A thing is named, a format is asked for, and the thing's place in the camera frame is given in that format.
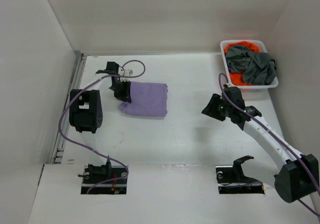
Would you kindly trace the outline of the purple t-shirt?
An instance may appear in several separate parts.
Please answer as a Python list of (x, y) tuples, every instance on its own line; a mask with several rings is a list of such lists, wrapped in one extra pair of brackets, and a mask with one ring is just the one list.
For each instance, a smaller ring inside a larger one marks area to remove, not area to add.
[(165, 117), (167, 115), (167, 96), (167, 84), (131, 82), (131, 102), (121, 102), (118, 109), (130, 116)]

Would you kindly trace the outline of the grey t-shirt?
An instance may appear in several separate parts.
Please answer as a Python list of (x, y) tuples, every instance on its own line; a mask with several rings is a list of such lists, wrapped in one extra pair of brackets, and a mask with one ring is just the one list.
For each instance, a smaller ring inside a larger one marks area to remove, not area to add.
[(276, 73), (276, 61), (268, 53), (255, 53), (241, 45), (230, 47), (226, 53), (228, 70), (242, 73), (242, 80), (251, 85), (270, 85)]

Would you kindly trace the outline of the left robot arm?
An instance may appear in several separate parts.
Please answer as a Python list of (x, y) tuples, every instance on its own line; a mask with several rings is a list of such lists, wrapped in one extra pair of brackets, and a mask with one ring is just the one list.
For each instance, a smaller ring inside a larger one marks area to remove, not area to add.
[(103, 122), (102, 100), (100, 90), (94, 87), (104, 79), (111, 78), (110, 89), (113, 96), (125, 103), (131, 103), (131, 82), (125, 81), (129, 78), (124, 66), (116, 62), (107, 62), (106, 68), (98, 70), (97, 74), (102, 74), (100, 78), (88, 84), (82, 89), (71, 89), (69, 93), (69, 103), (63, 111), (60, 122), (68, 113), (69, 124), (79, 133), (90, 132), (95, 134)]

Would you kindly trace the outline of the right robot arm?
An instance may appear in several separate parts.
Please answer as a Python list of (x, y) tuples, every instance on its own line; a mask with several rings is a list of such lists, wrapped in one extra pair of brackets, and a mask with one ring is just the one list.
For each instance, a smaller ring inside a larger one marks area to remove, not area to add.
[(225, 87), (221, 95), (213, 94), (202, 114), (219, 121), (229, 118), (263, 148), (279, 169), (272, 174), (271, 183), (282, 200), (292, 203), (319, 192), (318, 160), (312, 154), (302, 154), (280, 138), (257, 108), (245, 105), (239, 88)]

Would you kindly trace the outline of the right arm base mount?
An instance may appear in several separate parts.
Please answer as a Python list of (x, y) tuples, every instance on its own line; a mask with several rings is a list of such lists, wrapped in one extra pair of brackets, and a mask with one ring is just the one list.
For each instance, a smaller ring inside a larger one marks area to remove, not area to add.
[(247, 155), (233, 161), (232, 165), (216, 165), (216, 180), (219, 194), (264, 194), (261, 181), (245, 176), (242, 164), (254, 159)]

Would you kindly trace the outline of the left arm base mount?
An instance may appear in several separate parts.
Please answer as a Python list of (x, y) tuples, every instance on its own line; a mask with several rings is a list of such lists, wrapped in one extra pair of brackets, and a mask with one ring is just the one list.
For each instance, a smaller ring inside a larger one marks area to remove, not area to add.
[(127, 193), (128, 167), (119, 163), (112, 165), (112, 160), (107, 159), (103, 165), (88, 164), (83, 174), (81, 194), (89, 195), (125, 195)]

